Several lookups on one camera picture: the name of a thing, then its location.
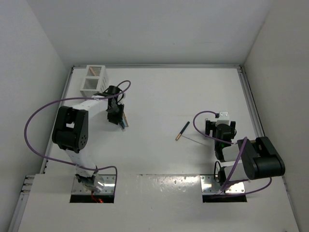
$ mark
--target black cable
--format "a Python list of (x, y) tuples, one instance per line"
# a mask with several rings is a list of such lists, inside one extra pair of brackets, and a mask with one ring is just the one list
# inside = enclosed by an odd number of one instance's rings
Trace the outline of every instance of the black cable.
[(219, 167), (221, 168), (221, 164), (220, 164), (220, 162), (219, 161), (216, 161), (215, 163), (214, 163), (214, 170), (213, 170), (213, 179), (214, 179), (214, 181), (215, 182), (219, 182), (219, 181), (216, 181), (216, 169), (217, 169), (217, 164), (219, 165)]

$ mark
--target white wall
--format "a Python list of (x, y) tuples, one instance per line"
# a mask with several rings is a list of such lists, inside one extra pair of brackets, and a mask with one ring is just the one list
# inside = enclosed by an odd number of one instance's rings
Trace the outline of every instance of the white wall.
[(28, 0), (66, 64), (243, 63), (273, 0)]
[(286, 165), (300, 230), (309, 231), (309, 1), (277, 0), (245, 63), (262, 125)]
[[(61, 97), (67, 72), (26, 0), (0, 2), (0, 231), (7, 231), (26, 174), (42, 159), (26, 146), (27, 118)], [(47, 146), (56, 107), (35, 118), (29, 137), (41, 152)]]

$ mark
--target black marker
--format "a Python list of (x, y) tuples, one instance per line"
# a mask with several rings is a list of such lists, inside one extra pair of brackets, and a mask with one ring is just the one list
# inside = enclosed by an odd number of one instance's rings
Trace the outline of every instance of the black marker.
[(180, 136), (183, 134), (184, 130), (187, 129), (187, 127), (189, 126), (190, 122), (187, 122), (185, 124), (185, 126), (183, 127), (182, 131), (177, 135), (176, 137), (176, 141), (179, 140)]

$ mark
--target purple cable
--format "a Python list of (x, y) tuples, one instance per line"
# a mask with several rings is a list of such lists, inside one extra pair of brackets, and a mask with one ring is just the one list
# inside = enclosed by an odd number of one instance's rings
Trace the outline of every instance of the purple cable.
[(230, 179), (231, 179), (231, 177), (232, 177), (232, 174), (234, 173), (234, 171), (235, 171), (235, 169), (236, 169), (236, 167), (237, 167), (237, 164), (238, 164), (238, 162), (239, 162), (239, 160), (240, 160), (240, 158), (241, 158), (241, 155), (242, 155), (242, 153), (243, 153), (243, 150), (245, 149), (245, 145), (246, 145), (247, 140), (248, 140), (248, 138), (247, 138), (247, 137), (244, 137), (243, 143), (242, 143), (242, 145), (241, 145), (241, 148), (240, 148), (240, 150), (239, 150), (239, 153), (238, 153), (238, 156), (237, 156), (237, 158), (236, 158), (236, 160), (235, 160), (235, 163), (234, 163), (234, 165), (233, 165), (233, 167), (232, 167), (232, 169), (231, 169), (229, 175), (227, 176), (225, 182), (223, 183), (222, 187), (220, 188), (220, 191), (224, 191), (224, 190), (226, 189), (226, 186), (227, 186), (228, 182), (230, 181)]
[(203, 135), (203, 136), (205, 136), (205, 137), (207, 137), (207, 138), (213, 139), (213, 140), (218, 141), (218, 142), (221, 142), (221, 143), (225, 143), (225, 144), (230, 144), (230, 145), (232, 145), (233, 143), (231, 143), (231, 142), (227, 142), (227, 141), (224, 141), (224, 140), (221, 140), (221, 139), (217, 139), (217, 138), (211, 137), (211, 136), (209, 136), (209, 135), (207, 135), (207, 134), (204, 134), (203, 132), (201, 132), (201, 131), (196, 127), (196, 125), (195, 125), (195, 119), (197, 118), (197, 116), (199, 116), (200, 114), (203, 114), (203, 113), (212, 113), (212, 114), (214, 114), (214, 115), (216, 114), (214, 111), (208, 111), (208, 110), (206, 110), (206, 111), (199, 112), (197, 115), (195, 115), (194, 118), (193, 118), (193, 126), (194, 126), (195, 130), (197, 130), (198, 133), (200, 133), (201, 135)]
[(259, 192), (259, 191), (262, 191), (264, 189), (266, 189), (268, 186), (270, 186), (272, 182), (272, 178), (270, 177), (269, 178), (269, 183), (267, 185), (265, 185), (264, 187), (260, 188), (260, 189), (257, 189), (257, 190), (254, 190), (254, 191), (251, 191), (251, 192), (244, 192), (244, 193), (240, 193), (240, 194), (229, 194), (229, 195), (214, 195), (213, 198), (224, 198), (224, 197), (239, 197), (239, 196), (244, 196), (244, 195), (248, 195), (248, 194), (251, 194), (251, 193), (255, 193), (255, 192)]
[[(29, 123), (30, 121), (33, 119), (33, 117), (41, 110), (45, 109), (46, 107), (52, 105), (52, 104), (56, 104), (56, 103), (59, 103), (59, 102), (64, 102), (64, 101), (70, 101), (70, 100), (93, 100), (93, 99), (99, 99), (99, 100), (104, 100), (104, 99), (110, 99), (110, 98), (115, 98), (117, 96), (119, 96), (120, 94), (123, 94), (124, 92), (126, 92), (130, 86), (131, 86), (131, 82), (129, 80), (125, 80), (123, 82), (121, 82), (118, 86), (120, 86), (121, 84), (125, 83), (125, 82), (128, 82), (128, 86), (126, 87), (125, 90), (123, 90), (122, 92), (120, 93), (117, 93), (115, 95), (112, 95), (112, 96), (107, 96), (107, 97), (104, 97), (104, 98), (84, 98), (84, 97), (75, 97), (75, 98), (63, 98), (63, 99), (59, 99), (59, 100), (55, 100), (55, 101), (52, 101), (44, 106), (42, 106), (41, 108), (39, 108), (38, 110), (36, 110), (31, 116), (30, 118), (27, 120), (26, 122), (26, 125), (25, 125), (25, 129), (24, 129), (24, 138), (25, 138), (25, 141), (26, 141), (26, 144), (27, 146), (29, 147), (29, 149), (36, 155), (44, 158), (44, 159), (47, 159), (47, 160), (53, 160), (53, 161), (56, 161), (56, 162), (60, 162), (60, 163), (65, 163), (65, 164), (68, 164), (68, 165), (72, 165), (72, 166), (78, 166), (76, 163), (72, 163), (72, 162), (67, 162), (67, 161), (64, 161), (64, 160), (61, 160), (61, 159), (55, 159), (55, 158), (52, 158), (52, 157), (48, 157), (48, 156), (45, 156), (41, 153), (39, 153), (38, 151), (36, 151), (32, 146), (31, 144), (29, 143), (29, 140), (28, 140), (28, 137), (27, 137), (27, 130), (28, 130), (28, 126), (29, 126)], [(108, 166), (108, 167), (103, 167), (103, 168), (87, 168), (87, 167), (84, 167), (84, 166), (78, 166), (79, 168), (82, 168), (82, 169), (85, 169), (85, 170), (89, 170), (89, 171), (100, 171), (100, 170), (105, 170), (105, 169), (109, 169), (109, 168), (114, 168), (115, 169), (115, 173), (116, 173), (116, 179), (115, 179), (115, 188), (114, 188), (114, 195), (115, 195), (115, 192), (116, 192), (116, 183), (117, 183), (117, 175), (118, 175), (118, 170), (115, 166)]]

